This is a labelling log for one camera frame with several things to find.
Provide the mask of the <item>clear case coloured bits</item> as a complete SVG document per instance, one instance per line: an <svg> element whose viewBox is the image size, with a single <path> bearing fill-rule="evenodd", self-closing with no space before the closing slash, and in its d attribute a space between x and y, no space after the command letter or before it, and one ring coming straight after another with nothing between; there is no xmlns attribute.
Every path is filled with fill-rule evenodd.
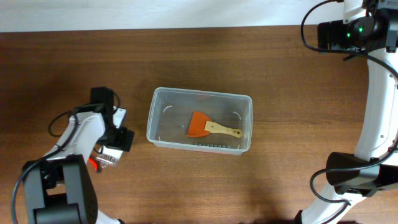
<svg viewBox="0 0 398 224"><path fill-rule="evenodd" d="M95 156L95 160L99 163L102 169L108 166L116 166L123 154L122 151L116 149L110 149L106 146L101 146L99 149L99 154Z"/></svg>

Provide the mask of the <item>orange scraper wooden handle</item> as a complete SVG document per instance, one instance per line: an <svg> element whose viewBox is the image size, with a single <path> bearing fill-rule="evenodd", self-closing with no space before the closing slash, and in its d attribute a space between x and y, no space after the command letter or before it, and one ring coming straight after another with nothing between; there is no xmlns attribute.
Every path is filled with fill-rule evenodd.
<svg viewBox="0 0 398 224"><path fill-rule="evenodd" d="M194 111L187 131L190 138L202 138L209 134L226 134L235 138L241 138L243 131L240 129L227 128L213 122L206 114Z"/></svg>

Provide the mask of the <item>orange socket bit rail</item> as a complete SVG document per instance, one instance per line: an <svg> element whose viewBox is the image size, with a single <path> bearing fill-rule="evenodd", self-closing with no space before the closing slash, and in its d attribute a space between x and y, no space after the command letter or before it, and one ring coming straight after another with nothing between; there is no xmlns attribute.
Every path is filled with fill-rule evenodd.
<svg viewBox="0 0 398 224"><path fill-rule="evenodd" d="M219 147L219 148L227 148L230 149L230 145L221 145L221 144L202 144L202 143L195 143L196 146L205 146L205 147Z"/></svg>

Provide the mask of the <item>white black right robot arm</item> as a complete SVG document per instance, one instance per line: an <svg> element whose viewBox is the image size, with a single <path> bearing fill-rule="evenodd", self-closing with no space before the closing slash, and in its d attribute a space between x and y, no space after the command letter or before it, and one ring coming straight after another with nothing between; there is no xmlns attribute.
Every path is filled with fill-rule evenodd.
<svg viewBox="0 0 398 224"><path fill-rule="evenodd" d="M338 223L354 205L397 188L397 1L344 0L343 18L318 25L310 50L368 61L369 89L354 153L332 152L321 174L327 183L295 223Z"/></svg>

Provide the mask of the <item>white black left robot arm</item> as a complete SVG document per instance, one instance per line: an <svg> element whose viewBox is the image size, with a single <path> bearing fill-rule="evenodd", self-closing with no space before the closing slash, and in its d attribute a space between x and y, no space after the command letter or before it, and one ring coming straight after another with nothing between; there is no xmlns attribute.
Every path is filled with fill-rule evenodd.
<svg viewBox="0 0 398 224"><path fill-rule="evenodd" d="M22 168L13 193L11 214L17 222L16 196L24 188L29 223L122 223L98 208L86 164L96 145L128 152L134 132L122 123L126 110L119 96L107 87L92 88L89 103L66 111L68 126L43 157Z"/></svg>

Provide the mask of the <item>clear plastic container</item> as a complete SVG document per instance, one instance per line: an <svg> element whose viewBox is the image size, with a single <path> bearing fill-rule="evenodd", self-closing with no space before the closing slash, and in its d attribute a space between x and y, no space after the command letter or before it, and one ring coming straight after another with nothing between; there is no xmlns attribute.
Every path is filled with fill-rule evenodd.
<svg viewBox="0 0 398 224"><path fill-rule="evenodd" d="M157 147L241 155L251 146L252 120L247 95L159 87L146 136Z"/></svg>

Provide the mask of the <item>red handled pliers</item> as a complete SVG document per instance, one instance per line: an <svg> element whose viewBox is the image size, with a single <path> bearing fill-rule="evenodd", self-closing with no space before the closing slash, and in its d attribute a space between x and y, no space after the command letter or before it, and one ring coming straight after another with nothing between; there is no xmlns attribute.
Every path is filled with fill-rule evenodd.
<svg viewBox="0 0 398 224"><path fill-rule="evenodd" d="M92 157L90 157L90 158L88 159L88 161L89 161L89 163L93 166L95 172L96 172L97 174L99 174L99 173L101 172L101 168L100 168L100 165L99 165L98 161L95 160L95 159L93 159Z"/></svg>

